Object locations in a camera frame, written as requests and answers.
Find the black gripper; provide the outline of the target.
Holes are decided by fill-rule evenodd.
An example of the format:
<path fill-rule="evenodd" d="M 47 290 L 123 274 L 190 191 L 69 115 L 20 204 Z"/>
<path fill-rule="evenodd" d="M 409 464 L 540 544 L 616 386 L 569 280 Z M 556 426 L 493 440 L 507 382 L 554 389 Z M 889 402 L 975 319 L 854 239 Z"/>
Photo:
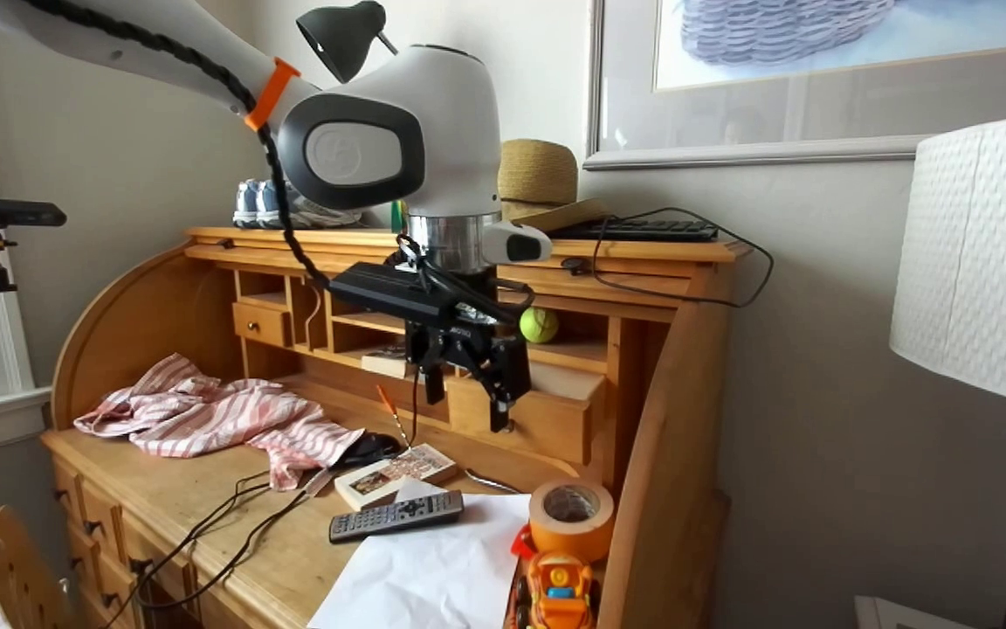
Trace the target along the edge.
<path fill-rule="evenodd" d="M 462 367 L 491 394 L 491 431 L 511 426 L 511 410 L 531 390 L 529 341 L 511 309 L 459 276 L 358 261 L 328 290 L 377 313 L 395 313 L 409 332 L 409 359 L 427 375 L 427 398 L 443 394 L 440 367 Z"/>

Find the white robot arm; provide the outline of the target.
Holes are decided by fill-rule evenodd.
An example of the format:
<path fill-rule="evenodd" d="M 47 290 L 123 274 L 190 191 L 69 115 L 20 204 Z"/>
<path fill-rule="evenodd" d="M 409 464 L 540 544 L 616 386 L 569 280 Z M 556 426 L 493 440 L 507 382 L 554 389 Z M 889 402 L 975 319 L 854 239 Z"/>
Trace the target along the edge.
<path fill-rule="evenodd" d="M 377 0 L 301 18 L 337 73 L 328 89 L 247 44 L 201 0 L 0 0 L 0 27 L 238 112 L 266 146 L 279 210 L 402 204 L 395 255 L 337 274 L 328 290 L 402 319 L 419 370 L 470 370 L 491 394 L 491 424 L 511 424 L 531 370 L 519 311 L 495 301 L 495 269 L 535 261 L 554 241 L 495 206 L 501 115 L 478 57 L 417 41 L 370 68 L 368 48 L 386 34 Z"/>

